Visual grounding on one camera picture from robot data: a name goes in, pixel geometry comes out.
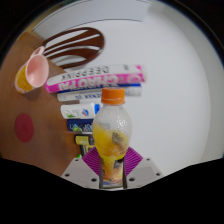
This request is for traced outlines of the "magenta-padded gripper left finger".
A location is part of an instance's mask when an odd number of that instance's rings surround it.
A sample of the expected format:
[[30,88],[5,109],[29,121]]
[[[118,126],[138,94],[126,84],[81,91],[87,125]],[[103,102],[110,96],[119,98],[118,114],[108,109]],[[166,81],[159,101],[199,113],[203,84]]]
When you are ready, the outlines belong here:
[[82,158],[74,158],[62,174],[62,178],[84,188],[99,189],[101,161],[95,148]]

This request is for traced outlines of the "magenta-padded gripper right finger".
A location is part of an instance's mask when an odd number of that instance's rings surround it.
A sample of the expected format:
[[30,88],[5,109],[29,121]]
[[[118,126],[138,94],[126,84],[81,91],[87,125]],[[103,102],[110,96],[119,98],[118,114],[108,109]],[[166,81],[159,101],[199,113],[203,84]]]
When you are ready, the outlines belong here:
[[140,188],[162,177],[162,172],[151,158],[143,158],[133,148],[128,148],[123,162],[124,189]]

